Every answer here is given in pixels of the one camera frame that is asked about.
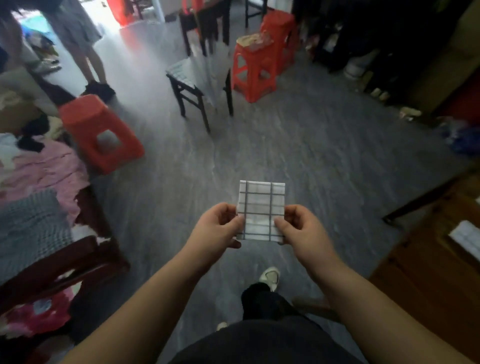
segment person's right hand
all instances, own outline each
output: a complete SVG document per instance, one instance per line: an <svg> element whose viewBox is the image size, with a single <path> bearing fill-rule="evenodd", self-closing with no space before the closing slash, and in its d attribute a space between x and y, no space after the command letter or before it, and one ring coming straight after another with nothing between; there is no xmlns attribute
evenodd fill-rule
<svg viewBox="0 0 480 364"><path fill-rule="evenodd" d="M310 276L321 275L331 268L344 265L323 225L306 207L285 206L285 218L276 218L275 225L285 236L285 243L293 247L295 256Z"/></svg>

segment gray checkered fabric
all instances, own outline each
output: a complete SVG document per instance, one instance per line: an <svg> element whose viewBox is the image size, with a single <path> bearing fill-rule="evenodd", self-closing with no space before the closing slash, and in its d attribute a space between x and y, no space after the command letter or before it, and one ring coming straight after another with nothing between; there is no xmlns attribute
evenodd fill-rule
<svg viewBox="0 0 480 364"><path fill-rule="evenodd" d="M183 82L187 86L190 86L191 88L195 88L195 85L193 84L192 81L190 81L187 76L184 75L183 73L183 63L187 59L178 61L177 63L174 63L173 65L169 66L167 68L167 73L173 77L175 77L177 80L180 82Z"/></svg>
<svg viewBox="0 0 480 364"><path fill-rule="evenodd" d="M57 193L47 189L0 209L0 285L72 243Z"/></svg>

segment pink blanket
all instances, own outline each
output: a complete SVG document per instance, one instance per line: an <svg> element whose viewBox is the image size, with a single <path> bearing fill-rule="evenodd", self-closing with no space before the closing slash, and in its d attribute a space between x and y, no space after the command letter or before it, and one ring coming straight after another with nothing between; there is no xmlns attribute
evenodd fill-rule
<svg viewBox="0 0 480 364"><path fill-rule="evenodd" d="M73 225L80 213L75 196L90 184L85 164L64 143L50 139L41 142L45 148L40 153L22 151L20 156L13 159L15 170L5 179L2 178L0 184L0 206L34 192L53 188L57 191L60 205L68 213L69 223Z"/></svg>

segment white shoe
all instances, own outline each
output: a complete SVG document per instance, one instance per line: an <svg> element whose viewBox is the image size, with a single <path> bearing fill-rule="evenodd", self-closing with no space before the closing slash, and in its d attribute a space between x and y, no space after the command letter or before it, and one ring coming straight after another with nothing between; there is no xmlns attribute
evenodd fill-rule
<svg viewBox="0 0 480 364"><path fill-rule="evenodd" d="M278 268L270 267L260 276L259 282L265 283L270 287L270 291L275 292L280 280L280 271Z"/></svg>
<svg viewBox="0 0 480 364"><path fill-rule="evenodd" d="M228 324L226 322L220 322L217 326L216 326L216 330L217 331L220 331L221 329L223 328L227 328L228 327Z"/></svg>

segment gray shorts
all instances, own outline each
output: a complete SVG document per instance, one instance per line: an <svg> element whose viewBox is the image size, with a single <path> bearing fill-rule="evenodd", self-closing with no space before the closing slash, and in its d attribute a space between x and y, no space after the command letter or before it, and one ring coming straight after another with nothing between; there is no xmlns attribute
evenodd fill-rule
<svg viewBox="0 0 480 364"><path fill-rule="evenodd" d="M102 37L79 0L63 0L54 13L42 14L67 50L86 54Z"/></svg>

